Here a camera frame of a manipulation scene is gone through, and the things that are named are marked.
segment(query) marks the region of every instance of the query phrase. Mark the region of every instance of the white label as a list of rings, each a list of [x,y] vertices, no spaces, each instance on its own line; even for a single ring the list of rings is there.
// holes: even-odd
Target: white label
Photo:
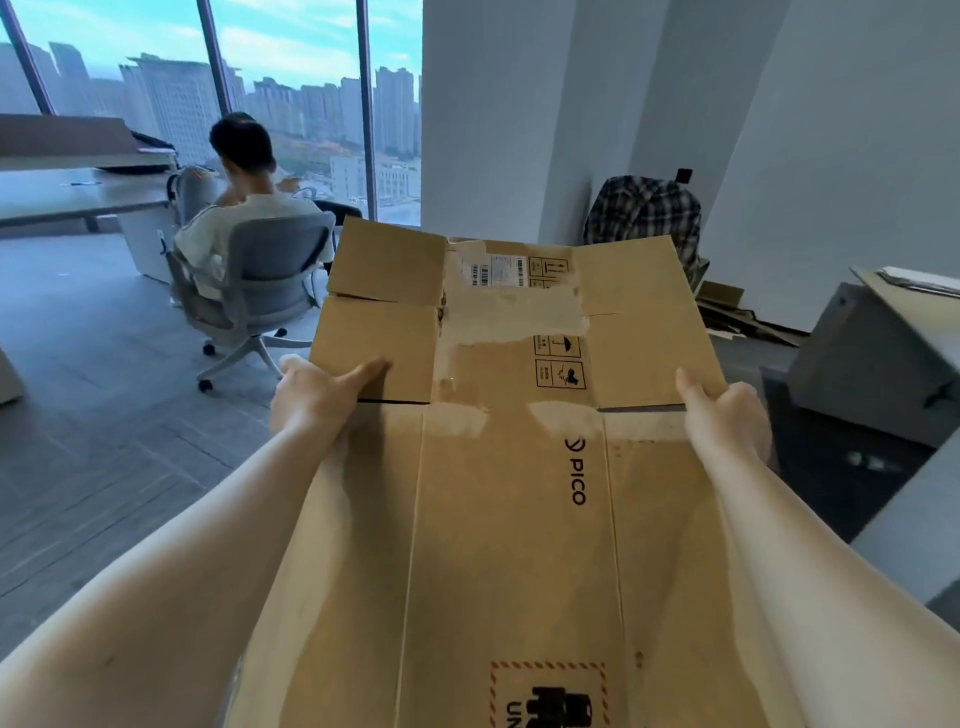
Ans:
[[[528,266],[526,255],[474,254],[470,260],[460,261],[460,271],[467,283],[485,287],[528,287]]]

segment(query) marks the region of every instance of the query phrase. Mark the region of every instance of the window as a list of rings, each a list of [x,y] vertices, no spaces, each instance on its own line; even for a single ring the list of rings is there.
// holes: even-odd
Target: window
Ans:
[[[39,113],[27,77],[0,24],[0,113]]]
[[[351,0],[211,0],[230,105],[270,132],[314,199],[367,213],[356,8]]]
[[[419,226],[423,3],[368,0],[367,15],[376,216],[385,223]]]
[[[207,135],[221,113],[195,0],[13,0],[13,9],[54,112],[118,116],[171,142],[181,163],[213,160]]]

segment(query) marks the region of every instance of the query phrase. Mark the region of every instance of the flattened cardboard box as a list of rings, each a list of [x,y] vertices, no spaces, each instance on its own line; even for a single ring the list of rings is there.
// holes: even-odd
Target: flattened cardboard box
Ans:
[[[669,237],[341,239],[311,360],[393,366],[227,726],[802,726],[682,413],[606,411],[678,403],[678,366],[725,386]]]

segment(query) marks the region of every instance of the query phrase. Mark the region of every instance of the neck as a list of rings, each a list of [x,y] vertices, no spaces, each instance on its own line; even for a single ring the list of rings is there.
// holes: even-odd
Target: neck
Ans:
[[[247,192],[251,195],[272,195],[276,191],[269,172],[248,175],[244,180],[244,186],[247,187]]]

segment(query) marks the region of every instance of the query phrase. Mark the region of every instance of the sky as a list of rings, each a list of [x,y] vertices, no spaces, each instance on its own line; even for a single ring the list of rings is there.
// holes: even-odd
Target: sky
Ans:
[[[27,40],[49,50],[69,43],[91,76],[120,78],[117,66],[152,53],[208,62],[196,0],[12,0]],[[210,0],[220,52],[248,90],[281,84],[338,84],[359,78],[354,0]],[[368,0],[371,65],[421,72],[422,0]]]

